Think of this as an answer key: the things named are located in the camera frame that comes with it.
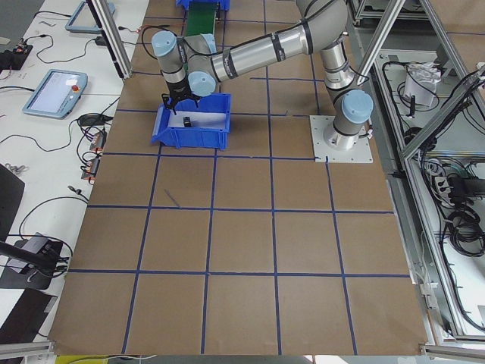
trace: light blue tablet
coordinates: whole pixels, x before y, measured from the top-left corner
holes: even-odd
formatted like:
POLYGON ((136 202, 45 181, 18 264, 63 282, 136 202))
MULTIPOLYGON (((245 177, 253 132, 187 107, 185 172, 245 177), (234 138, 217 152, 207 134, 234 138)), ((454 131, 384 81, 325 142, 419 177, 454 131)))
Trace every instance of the light blue tablet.
MULTIPOLYGON (((108 3, 109 11, 111 15, 114 14, 114 4, 112 2, 108 3)), ((94 17, 92 17, 89 6, 85 1, 82 1, 69 21, 65 25, 68 32, 72 33, 90 33, 90 34, 100 34, 100 30, 96 25, 94 17)))
POLYGON ((49 70, 22 111, 29 115, 61 119, 72 111, 87 83, 87 74, 49 70))

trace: green conveyor belt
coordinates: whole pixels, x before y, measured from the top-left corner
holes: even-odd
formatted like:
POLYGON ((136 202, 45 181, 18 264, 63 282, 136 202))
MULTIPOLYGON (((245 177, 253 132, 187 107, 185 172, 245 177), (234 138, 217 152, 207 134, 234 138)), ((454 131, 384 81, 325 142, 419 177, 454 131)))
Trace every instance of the green conveyor belt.
POLYGON ((186 36, 214 34, 217 3, 190 2, 186 36))

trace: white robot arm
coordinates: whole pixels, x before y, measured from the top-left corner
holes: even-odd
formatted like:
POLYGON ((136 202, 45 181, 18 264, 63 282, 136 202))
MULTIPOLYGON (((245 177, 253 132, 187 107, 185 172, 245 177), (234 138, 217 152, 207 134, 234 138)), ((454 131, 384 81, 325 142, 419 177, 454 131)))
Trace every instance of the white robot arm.
POLYGON ((198 99, 215 91, 217 82, 282 62, 305 53, 320 52, 324 63, 325 85, 336 109, 325 139, 336 149, 351 149, 361 126, 372 112, 373 102, 356 83, 343 48, 347 24, 344 0, 296 0, 302 19, 279 32, 216 52, 211 34, 180 37, 163 30, 152 38, 161 74, 170 92, 164 96, 166 108, 179 101, 198 99))

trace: white mounting plate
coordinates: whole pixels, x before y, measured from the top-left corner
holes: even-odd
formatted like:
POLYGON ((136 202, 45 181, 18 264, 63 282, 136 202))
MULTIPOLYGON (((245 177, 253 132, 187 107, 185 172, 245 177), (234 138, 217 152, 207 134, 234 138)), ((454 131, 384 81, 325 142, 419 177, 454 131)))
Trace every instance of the white mounting plate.
POLYGON ((372 163, 371 147, 368 138, 361 138, 350 150, 336 150, 324 141, 324 129, 333 121, 334 116, 310 115, 311 138, 316 162, 329 163, 372 163))

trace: blue bin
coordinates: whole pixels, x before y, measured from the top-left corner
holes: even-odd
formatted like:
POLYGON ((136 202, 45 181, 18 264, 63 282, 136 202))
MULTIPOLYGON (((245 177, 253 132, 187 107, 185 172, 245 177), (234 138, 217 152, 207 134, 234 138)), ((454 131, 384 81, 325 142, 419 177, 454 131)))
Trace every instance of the blue bin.
POLYGON ((227 148, 230 132, 230 94, 213 93, 199 100, 199 107, 193 100, 179 102, 177 115, 164 107, 158 108, 152 143, 159 141, 166 146, 199 148, 227 148), (190 116, 192 127, 184 127, 182 119, 190 116))
MULTIPOLYGON (((185 10, 189 10, 189 3, 192 0, 176 0, 175 5, 182 5, 185 10)), ((221 4, 221 10, 227 11, 230 8, 230 0, 196 0, 197 2, 218 2, 221 4)))

